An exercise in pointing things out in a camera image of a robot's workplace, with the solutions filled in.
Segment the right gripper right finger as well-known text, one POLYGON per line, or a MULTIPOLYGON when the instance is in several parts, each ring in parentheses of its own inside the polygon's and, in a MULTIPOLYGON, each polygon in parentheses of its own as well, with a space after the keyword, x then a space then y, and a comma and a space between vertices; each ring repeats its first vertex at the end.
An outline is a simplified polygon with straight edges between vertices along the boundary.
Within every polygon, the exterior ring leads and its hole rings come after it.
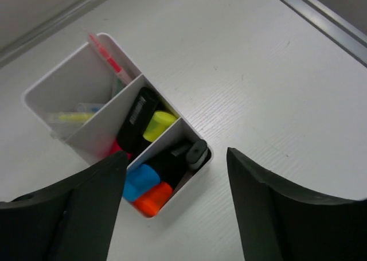
POLYGON ((319 193, 227 149, 245 260, 365 260, 366 200, 319 193))

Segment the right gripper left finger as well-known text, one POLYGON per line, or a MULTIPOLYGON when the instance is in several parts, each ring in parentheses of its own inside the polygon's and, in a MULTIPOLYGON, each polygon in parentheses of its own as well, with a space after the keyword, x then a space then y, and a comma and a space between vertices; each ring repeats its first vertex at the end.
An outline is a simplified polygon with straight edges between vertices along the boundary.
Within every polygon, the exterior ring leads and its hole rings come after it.
POLYGON ((106 260, 127 154, 1 203, 1 260, 106 260))

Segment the orange tip black highlighter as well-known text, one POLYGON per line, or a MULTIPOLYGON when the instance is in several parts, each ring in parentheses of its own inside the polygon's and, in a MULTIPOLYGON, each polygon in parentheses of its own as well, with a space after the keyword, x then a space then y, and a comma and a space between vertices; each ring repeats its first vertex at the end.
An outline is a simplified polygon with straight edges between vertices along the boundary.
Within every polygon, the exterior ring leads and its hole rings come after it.
POLYGON ((173 188, 161 182, 136 199, 132 205, 146 217, 154 217, 166 204, 173 193, 173 188))

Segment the blue highlighter cap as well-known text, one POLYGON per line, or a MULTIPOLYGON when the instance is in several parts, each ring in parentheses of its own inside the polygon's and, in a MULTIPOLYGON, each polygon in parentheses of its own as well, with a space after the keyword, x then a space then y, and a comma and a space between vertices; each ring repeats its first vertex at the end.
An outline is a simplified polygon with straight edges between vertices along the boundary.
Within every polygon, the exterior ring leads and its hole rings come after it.
POLYGON ((159 174, 149 165, 141 164, 126 174, 123 198, 134 202, 154 186, 161 182, 159 174))

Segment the pink cap black highlighter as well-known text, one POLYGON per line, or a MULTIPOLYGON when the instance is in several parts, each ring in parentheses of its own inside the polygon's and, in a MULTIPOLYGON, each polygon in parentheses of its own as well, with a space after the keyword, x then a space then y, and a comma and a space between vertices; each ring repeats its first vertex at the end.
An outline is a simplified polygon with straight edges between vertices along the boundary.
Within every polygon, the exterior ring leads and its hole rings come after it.
POLYGON ((147 87, 140 89, 112 144, 109 155, 124 151, 128 159, 132 160, 159 102, 160 99, 153 90, 147 87))

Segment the blue tip black highlighter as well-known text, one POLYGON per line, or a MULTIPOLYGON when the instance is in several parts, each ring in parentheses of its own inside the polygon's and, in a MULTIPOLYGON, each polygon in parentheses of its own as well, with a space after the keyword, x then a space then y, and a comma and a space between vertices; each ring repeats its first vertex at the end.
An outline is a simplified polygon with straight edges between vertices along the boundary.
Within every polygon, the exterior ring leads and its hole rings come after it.
POLYGON ((175 190, 188 170, 186 153, 191 146, 190 142, 181 141, 149 159, 145 164, 158 174, 161 182, 167 183, 172 190, 175 190))

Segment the blue clear pen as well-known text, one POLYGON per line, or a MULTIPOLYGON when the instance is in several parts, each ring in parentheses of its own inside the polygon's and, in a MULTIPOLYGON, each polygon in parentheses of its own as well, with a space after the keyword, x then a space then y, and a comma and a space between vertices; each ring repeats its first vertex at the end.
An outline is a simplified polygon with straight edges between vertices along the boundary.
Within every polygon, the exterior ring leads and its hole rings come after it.
POLYGON ((104 104, 100 103, 78 103, 75 107, 75 111, 82 113, 96 113, 103 107, 104 104))

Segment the yellow cap black highlighter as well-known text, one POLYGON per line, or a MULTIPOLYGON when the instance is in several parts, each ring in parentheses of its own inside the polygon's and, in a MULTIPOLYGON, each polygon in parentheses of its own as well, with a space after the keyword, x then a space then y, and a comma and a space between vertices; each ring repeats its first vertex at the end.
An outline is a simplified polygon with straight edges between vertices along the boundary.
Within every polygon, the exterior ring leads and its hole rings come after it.
POLYGON ((177 118, 171 113, 155 111, 143 133, 143 138, 148 142, 154 142, 176 120, 177 118))

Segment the green cap black highlighter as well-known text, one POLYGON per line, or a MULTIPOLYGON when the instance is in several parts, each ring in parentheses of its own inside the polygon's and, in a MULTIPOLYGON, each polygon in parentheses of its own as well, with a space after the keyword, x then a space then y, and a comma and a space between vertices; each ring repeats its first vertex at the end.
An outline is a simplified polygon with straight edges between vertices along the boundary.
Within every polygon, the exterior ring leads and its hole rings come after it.
POLYGON ((174 109, 174 107, 166 100, 164 97, 159 97, 159 104, 157 105, 157 110, 164 111, 174 115, 176 118, 179 118, 179 113, 174 109))

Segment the pink clear pen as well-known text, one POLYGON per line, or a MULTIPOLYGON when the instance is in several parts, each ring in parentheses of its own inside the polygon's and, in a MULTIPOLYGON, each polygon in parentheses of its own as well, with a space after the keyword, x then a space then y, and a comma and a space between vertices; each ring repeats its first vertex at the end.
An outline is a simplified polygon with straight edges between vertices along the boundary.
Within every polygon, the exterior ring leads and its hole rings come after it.
POLYGON ((93 47, 95 52, 100 56, 100 58, 110 67, 110 69, 122 81, 124 85, 128 85, 129 83, 132 82, 132 78, 129 76, 129 74, 113 58, 112 54, 99 41, 99 38, 96 34, 88 33, 88 42, 93 47))

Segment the purple tip black highlighter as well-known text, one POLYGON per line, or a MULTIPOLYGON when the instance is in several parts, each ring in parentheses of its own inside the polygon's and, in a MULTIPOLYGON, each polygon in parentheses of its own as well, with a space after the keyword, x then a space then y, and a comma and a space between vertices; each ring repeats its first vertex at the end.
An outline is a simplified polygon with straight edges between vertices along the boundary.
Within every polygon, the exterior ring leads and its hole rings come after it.
POLYGON ((186 153, 186 163, 191 171, 198 170, 208 155, 208 145, 203 139, 196 141, 186 153))

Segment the white compartment pen holder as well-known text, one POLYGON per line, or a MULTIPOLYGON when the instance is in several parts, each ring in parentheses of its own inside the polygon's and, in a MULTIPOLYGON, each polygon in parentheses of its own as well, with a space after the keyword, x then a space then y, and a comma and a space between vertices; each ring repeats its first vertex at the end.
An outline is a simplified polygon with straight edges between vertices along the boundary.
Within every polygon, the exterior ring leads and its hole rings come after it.
MULTIPOLYGON (((85 43, 51 69, 24 93, 24 103, 49 129, 51 134, 71 147, 89 165, 107 156, 139 90, 147 87, 171 101, 139 69, 118 42, 107 33, 97 34, 99 41, 131 76, 132 82, 111 97, 116 77, 89 43, 85 43), (104 107, 77 130, 60 124, 47 124, 49 113, 73 112, 78 103, 100 103, 104 107)), ((164 149, 187 139, 200 140, 201 135, 180 117, 128 165, 128 170, 156 156, 164 149)))

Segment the aluminium rail right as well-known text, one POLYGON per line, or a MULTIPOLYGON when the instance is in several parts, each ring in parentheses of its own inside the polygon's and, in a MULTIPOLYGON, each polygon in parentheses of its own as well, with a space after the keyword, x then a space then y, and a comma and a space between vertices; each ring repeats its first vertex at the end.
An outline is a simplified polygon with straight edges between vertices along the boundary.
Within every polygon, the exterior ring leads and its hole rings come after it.
POLYGON ((366 66, 366 35, 318 0, 280 0, 366 66))

